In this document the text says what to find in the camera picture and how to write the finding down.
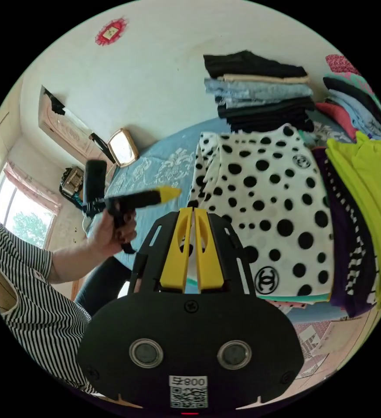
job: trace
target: screw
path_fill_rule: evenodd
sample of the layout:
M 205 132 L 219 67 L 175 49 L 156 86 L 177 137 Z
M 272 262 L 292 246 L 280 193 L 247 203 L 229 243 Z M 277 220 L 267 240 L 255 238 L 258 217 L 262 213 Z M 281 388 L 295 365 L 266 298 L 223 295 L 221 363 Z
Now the screw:
M 87 373 L 89 374 L 89 376 L 93 380 L 98 380 L 99 379 L 99 373 L 98 373 L 98 371 L 96 371 L 94 368 L 92 368 L 90 366 L 87 368 Z
M 288 384 L 291 380 L 294 379 L 294 372 L 293 371 L 287 371 L 284 373 L 281 377 L 281 383 L 282 384 Z
M 195 313 L 199 309 L 199 305 L 194 300 L 188 300 L 185 303 L 185 311 L 189 314 Z

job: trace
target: tree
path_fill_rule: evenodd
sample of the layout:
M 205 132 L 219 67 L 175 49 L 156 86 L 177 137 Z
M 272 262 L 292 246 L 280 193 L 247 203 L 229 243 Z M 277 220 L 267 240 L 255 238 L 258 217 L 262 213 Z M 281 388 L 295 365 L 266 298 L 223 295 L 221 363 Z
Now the tree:
M 44 245 L 48 227 L 35 213 L 25 215 L 22 212 L 13 217 L 13 233 L 27 243 L 41 247 Z

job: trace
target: sticker label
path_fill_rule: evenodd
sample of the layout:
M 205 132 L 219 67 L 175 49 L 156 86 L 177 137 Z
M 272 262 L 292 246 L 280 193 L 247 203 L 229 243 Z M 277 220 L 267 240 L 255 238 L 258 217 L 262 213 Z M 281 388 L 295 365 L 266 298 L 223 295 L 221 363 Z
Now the sticker label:
M 207 376 L 169 376 L 172 408 L 207 408 Z

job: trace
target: striped shirt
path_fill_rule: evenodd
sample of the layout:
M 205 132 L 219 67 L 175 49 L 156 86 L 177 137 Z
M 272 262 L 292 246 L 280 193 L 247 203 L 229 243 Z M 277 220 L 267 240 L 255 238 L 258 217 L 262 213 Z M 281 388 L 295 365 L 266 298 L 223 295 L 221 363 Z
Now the striped shirt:
M 2 318 L 25 351 L 52 376 L 97 394 L 76 361 L 90 315 L 48 282 L 50 251 L 29 244 L 0 225 L 0 272 L 17 302 Z

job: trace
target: black pants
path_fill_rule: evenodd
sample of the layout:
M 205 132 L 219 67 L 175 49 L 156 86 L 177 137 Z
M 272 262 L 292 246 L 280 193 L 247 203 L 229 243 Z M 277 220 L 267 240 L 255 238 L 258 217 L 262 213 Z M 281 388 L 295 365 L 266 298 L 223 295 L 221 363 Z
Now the black pants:
M 109 257 L 89 274 L 75 301 L 93 316 L 100 308 L 118 298 L 120 290 L 130 278 L 131 270 L 115 257 Z

